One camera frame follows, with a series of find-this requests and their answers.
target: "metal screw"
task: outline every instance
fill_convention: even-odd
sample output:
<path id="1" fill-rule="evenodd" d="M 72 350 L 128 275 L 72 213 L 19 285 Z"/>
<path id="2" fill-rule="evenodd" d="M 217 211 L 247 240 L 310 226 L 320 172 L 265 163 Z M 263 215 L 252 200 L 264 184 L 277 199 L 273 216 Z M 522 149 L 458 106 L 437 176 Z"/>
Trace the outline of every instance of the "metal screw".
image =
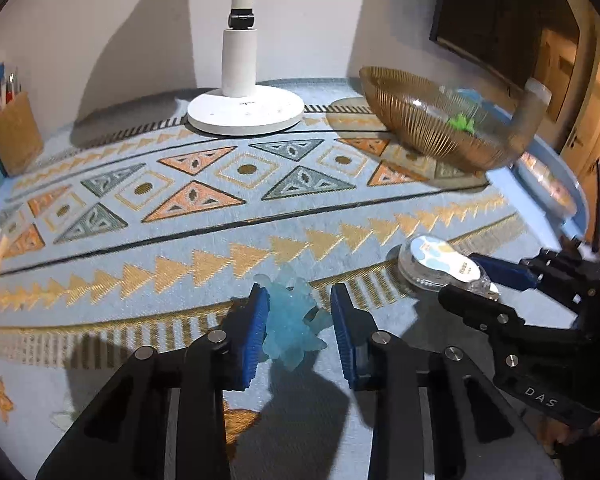
<path id="1" fill-rule="evenodd" d="M 226 332 L 224 330 L 212 330 L 206 335 L 206 338 L 212 343 L 221 343 L 226 339 Z"/>
<path id="2" fill-rule="evenodd" d="M 389 341 L 391 341 L 391 335 L 383 330 L 378 330 L 377 332 L 372 333 L 371 339 L 373 339 L 379 345 L 386 345 Z"/>
<path id="3" fill-rule="evenodd" d="M 507 366 L 515 368 L 516 366 L 518 366 L 518 356 L 515 354 L 509 354 L 507 358 L 504 359 L 504 362 L 506 362 Z"/>
<path id="4" fill-rule="evenodd" d="M 148 359 L 153 354 L 154 354 L 154 349 L 151 348 L 150 346 L 141 346 L 134 353 L 134 355 L 136 356 L 136 359 L 140 359 L 141 361 L 144 361 L 145 359 Z"/>
<path id="5" fill-rule="evenodd" d="M 462 359 L 463 355 L 462 350 L 455 346 L 448 346 L 445 348 L 445 356 L 452 361 L 459 361 Z"/>

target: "gray triangle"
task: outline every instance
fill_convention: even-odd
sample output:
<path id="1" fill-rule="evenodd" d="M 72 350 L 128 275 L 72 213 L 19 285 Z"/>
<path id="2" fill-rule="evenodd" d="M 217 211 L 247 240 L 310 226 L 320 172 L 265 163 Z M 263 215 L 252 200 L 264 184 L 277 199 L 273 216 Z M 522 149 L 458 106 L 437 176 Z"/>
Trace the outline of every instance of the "gray triangle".
<path id="1" fill-rule="evenodd" d="M 80 238 L 88 238 L 90 236 L 117 231 L 127 226 L 128 224 L 122 218 L 104 207 L 101 203 L 97 203 L 78 218 L 54 243 L 71 242 Z"/>
<path id="2" fill-rule="evenodd" d="M 348 182 L 320 173 L 320 171 L 315 171 L 304 166 L 298 166 L 274 187 L 269 189 L 262 199 L 273 200 L 275 198 L 286 198 L 289 196 L 342 191 L 355 188 L 356 186 L 353 186 Z"/>
<path id="3" fill-rule="evenodd" d="M 307 153 L 320 145 L 324 139 L 281 140 L 280 142 L 259 142 L 250 144 L 252 148 L 267 153 L 274 153 L 297 162 Z"/>
<path id="4" fill-rule="evenodd" d="M 13 214 L 18 209 L 20 209 L 21 205 L 22 205 L 22 202 L 19 202 L 14 205 L 7 206 L 2 211 L 0 211 L 0 229 L 2 229 L 4 227 L 4 225 L 7 223 L 7 220 L 9 218 L 11 218 L 11 216 L 13 216 Z"/>
<path id="5" fill-rule="evenodd" d="M 100 175 L 92 176 L 86 180 L 81 180 L 80 183 L 95 196 L 102 198 L 109 191 L 120 184 L 120 182 L 134 174 L 143 166 L 144 164 L 136 164 L 134 166 L 129 166 L 128 168 L 107 171 L 107 173 L 101 173 Z"/>

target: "orange triangle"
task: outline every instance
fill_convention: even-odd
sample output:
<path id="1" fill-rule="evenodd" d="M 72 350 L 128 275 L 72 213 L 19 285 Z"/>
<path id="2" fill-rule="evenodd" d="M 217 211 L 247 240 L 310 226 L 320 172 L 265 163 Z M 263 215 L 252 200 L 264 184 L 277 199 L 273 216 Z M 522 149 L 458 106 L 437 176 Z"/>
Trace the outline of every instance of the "orange triangle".
<path id="1" fill-rule="evenodd" d="M 232 152 L 235 148 L 236 146 L 229 146 L 228 148 L 218 148 L 217 150 L 184 153 L 183 155 L 161 158 L 158 162 L 165 166 L 169 166 L 170 168 L 183 171 L 184 173 L 197 175 L 207 166 L 224 157 L 227 153 Z"/>
<path id="2" fill-rule="evenodd" d="M 53 189 L 47 193 L 43 193 L 31 198 L 27 203 L 31 208 L 31 212 L 35 218 L 38 218 L 41 213 L 45 212 L 46 209 L 55 202 L 67 189 L 69 186 L 62 186 L 56 189 Z"/>
<path id="3" fill-rule="evenodd" d="M 371 155 L 381 155 L 384 149 L 389 144 L 388 139 L 367 139 L 361 137 L 359 139 L 338 139 L 340 142 L 349 144 L 354 148 L 370 153 Z"/>
<path id="4" fill-rule="evenodd" d="M 149 213 L 142 222 L 154 222 L 165 218 L 188 215 L 209 209 L 218 209 L 246 203 L 237 196 L 230 195 L 201 182 L 190 182 L 170 197 L 158 209 Z"/>
<path id="5" fill-rule="evenodd" d="M 12 256 L 20 256 L 30 251 L 39 251 L 45 246 L 45 243 L 38 232 L 38 229 L 34 224 L 31 224 L 26 231 L 24 231 L 18 238 L 15 239 L 13 244 L 4 253 L 5 258 L 11 258 Z"/>
<path id="6" fill-rule="evenodd" d="M 389 184 L 403 184 L 405 182 L 413 182 L 413 179 L 401 171 L 390 168 L 385 162 L 381 162 L 366 184 L 368 186 L 388 186 Z"/>

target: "white wall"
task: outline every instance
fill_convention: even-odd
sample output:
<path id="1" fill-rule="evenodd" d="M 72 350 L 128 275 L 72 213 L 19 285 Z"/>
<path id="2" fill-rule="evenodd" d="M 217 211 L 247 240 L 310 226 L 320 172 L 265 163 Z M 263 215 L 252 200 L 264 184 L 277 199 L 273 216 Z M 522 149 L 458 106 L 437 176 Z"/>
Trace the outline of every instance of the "white wall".
<path id="1" fill-rule="evenodd" d="M 342 77 L 364 64 L 471 86 L 484 70 L 429 41 L 436 0 L 257 0 L 258 78 Z M 45 137 L 97 108 L 220 83 L 230 0 L 10 0 L 0 59 L 16 63 Z"/>

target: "brown dot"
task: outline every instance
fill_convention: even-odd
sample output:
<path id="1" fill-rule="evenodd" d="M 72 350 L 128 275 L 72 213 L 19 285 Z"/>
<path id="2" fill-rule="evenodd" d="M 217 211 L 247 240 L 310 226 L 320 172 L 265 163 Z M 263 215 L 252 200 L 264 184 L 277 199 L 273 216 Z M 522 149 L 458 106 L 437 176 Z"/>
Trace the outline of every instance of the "brown dot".
<path id="1" fill-rule="evenodd" d="M 136 195 L 144 195 L 145 193 L 149 193 L 153 188 L 154 185 L 151 182 L 143 182 L 134 189 L 134 193 Z"/>
<path id="2" fill-rule="evenodd" d="M 58 209 L 58 211 L 56 211 L 56 216 L 60 218 L 61 216 L 66 215 L 69 212 L 69 209 L 69 206 L 67 204 L 64 204 L 60 209 Z"/>
<path id="3" fill-rule="evenodd" d="M 238 173 L 241 175 L 250 175 L 255 173 L 257 169 L 253 164 L 243 164 L 238 168 Z"/>

